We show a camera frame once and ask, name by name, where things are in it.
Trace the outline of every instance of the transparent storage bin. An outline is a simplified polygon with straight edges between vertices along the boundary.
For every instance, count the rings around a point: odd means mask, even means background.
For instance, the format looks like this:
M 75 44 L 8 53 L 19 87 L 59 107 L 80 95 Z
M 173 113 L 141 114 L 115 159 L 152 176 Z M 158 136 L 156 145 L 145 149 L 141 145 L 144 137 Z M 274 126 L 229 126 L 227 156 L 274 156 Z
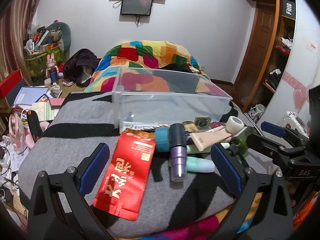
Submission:
M 232 99 L 204 76 L 161 69 L 120 67 L 112 91 L 116 128 L 123 121 L 173 124 L 198 115 L 219 121 Z

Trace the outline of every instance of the striped curtain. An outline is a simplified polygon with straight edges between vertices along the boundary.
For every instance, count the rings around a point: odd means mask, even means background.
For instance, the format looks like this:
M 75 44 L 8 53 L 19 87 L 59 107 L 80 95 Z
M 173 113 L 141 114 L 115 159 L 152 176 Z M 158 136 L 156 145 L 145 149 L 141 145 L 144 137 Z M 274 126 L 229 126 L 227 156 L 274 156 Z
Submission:
M 21 69 L 24 80 L 31 85 L 31 77 L 24 61 L 23 40 L 32 22 L 39 0 L 14 0 L 0 19 L 0 80 L 14 70 Z

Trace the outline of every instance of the gray blanket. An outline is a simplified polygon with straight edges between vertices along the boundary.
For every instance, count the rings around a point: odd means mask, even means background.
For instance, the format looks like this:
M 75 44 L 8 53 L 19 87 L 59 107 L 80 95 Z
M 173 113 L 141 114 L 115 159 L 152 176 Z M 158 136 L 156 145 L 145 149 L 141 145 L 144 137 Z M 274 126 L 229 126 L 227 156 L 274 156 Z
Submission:
M 234 115 L 250 125 L 237 106 L 232 102 L 229 105 L 222 122 Z M 57 174 L 69 166 L 78 166 L 100 142 L 109 145 L 112 156 L 118 140 L 118 130 L 112 124 L 110 92 L 69 94 L 57 117 L 22 163 L 19 169 L 20 189 L 30 199 L 40 170 Z M 208 154 L 197 157 L 210 159 Z M 91 206 L 113 236 L 130 237 L 177 228 L 213 215 L 233 203 L 234 199 L 217 170 L 214 173 L 189 172 L 183 182 L 172 182 L 168 159 L 168 153 L 154 154 L 136 221 L 122 219 Z M 85 196 L 89 205 L 92 205 L 110 161 L 111 157 L 93 191 Z M 271 159 L 252 150 L 242 163 L 259 173 L 272 173 L 276 168 Z M 65 196 L 60 194 L 60 198 L 65 211 L 70 212 Z

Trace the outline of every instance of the metal bolt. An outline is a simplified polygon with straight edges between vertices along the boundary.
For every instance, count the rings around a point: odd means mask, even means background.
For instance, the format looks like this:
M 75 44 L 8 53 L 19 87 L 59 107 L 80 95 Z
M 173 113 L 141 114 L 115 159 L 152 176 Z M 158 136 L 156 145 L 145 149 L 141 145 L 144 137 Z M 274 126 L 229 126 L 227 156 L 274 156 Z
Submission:
M 73 167 L 73 166 L 71 166 L 71 167 L 67 168 L 67 172 L 68 172 L 68 173 L 74 173 L 74 172 L 75 172 L 75 170 L 76 170 L 76 168 L 75 168 L 75 167 Z
M 276 171 L 276 176 L 281 178 L 282 177 L 282 172 L 281 171 Z
M 244 172 L 246 172 L 246 173 L 248 173 L 248 174 L 252 174 L 252 173 L 254 173 L 254 169 L 251 168 L 251 167 L 246 167 L 246 168 L 244 169 Z
M 38 176 L 43 177 L 45 175 L 45 171 L 39 171 Z

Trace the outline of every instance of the qr code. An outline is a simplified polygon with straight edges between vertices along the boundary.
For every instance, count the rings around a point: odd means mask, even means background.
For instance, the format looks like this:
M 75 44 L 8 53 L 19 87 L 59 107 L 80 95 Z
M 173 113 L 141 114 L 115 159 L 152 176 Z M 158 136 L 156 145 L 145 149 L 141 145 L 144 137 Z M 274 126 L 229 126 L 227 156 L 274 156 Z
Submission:
M 141 160 L 148 162 L 148 161 L 150 161 L 150 156 L 151 156 L 151 154 L 142 153 L 142 155 L 141 155 Z

